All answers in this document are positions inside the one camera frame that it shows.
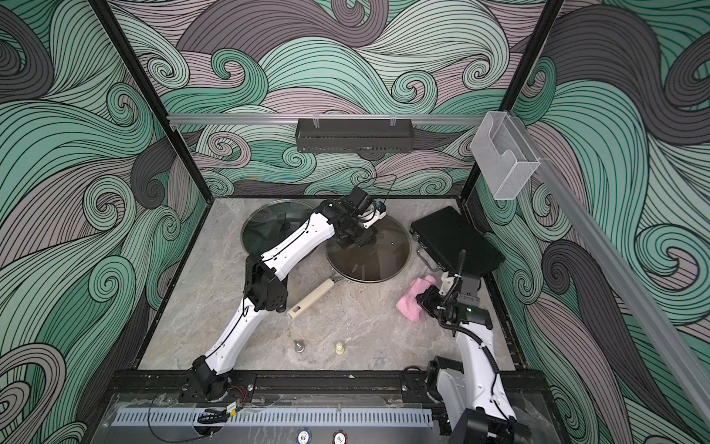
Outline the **pink cloth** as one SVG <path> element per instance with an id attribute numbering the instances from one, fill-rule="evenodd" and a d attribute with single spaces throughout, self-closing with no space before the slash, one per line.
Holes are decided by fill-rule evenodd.
<path id="1" fill-rule="evenodd" d="M 410 283 L 408 290 L 396 304 L 399 312 L 414 323 L 423 323 L 425 321 L 425 312 L 423 312 L 423 308 L 417 303 L 416 297 L 433 285 L 436 285 L 436 278 L 432 275 L 414 279 L 412 283 Z"/>

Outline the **glass pot lid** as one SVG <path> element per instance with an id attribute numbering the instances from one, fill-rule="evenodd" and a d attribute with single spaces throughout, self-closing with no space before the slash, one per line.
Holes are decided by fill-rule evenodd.
<path id="1" fill-rule="evenodd" d="M 327 260 L 345 279 L 370 284 L 395 277 L 410 258 L 408 232 L 395 218 L 386 216 L 375 223 L 377 234 L 364 246 L 342 248 L 335 239 L 325 244 Z"/>

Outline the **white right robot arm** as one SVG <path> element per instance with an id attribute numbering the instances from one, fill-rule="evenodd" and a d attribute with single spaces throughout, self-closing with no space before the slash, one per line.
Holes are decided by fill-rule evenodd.
<path id="1" fill-rule="evenodd" d="M 530 443 L 532 432 L 517 419 L 503 386 L 490 314 L 435 286 L 416 302 L 453 335 L 460 352 L 461 364 L 438 364 L 428 377 L 447 412 L 449 442 Z"/>

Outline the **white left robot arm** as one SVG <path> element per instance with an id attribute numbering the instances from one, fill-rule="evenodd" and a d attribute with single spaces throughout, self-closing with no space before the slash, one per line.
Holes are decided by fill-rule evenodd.
<path id="1" fill-rule="evenodd" d="M 207 401 L 220 401 L 229 391 L 229 373 L 262 319 L 287 308 L 288 274 L 322 243 L 335 239 L 343 247 L 361 247 L 375 238 L 375 224 L 386 217 L 386 204 L 359 187 L 338 199 L 321 202 L 294 233 L 281 243 L 249 255 L 240 308 L 216 343 L 192 364 Z"/>

